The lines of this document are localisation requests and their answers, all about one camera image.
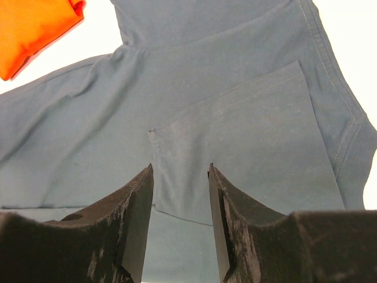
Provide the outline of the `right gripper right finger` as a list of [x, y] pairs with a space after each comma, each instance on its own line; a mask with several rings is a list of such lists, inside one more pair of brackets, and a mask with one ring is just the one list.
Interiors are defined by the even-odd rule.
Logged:
[[221, 282], [375, 282], [374, 210], [283, 215], [209, 168]]

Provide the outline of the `grey-blue t-shirt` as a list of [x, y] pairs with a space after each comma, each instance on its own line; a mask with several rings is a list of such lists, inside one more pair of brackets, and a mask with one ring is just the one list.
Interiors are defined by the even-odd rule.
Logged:
[[1, 208], [83, 208], [148, 163], [143, 279], [217, 282], [210, 164], [259, 202], [362, 209], [376, 130], [312, 1], [114, 1], [123, 43], [1, 95]]

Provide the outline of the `orange t-shirt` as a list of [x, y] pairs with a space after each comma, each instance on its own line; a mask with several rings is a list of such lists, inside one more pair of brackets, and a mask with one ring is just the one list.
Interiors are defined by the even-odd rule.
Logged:
[[84, 19], [85, 1], [1, 1], [1, 79]]

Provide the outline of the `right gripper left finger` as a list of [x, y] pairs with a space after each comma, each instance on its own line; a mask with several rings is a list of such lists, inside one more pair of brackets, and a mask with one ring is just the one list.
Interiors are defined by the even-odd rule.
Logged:
[[153, 168], [60, 221], [1, 214], [2, 282], [140, 282]]

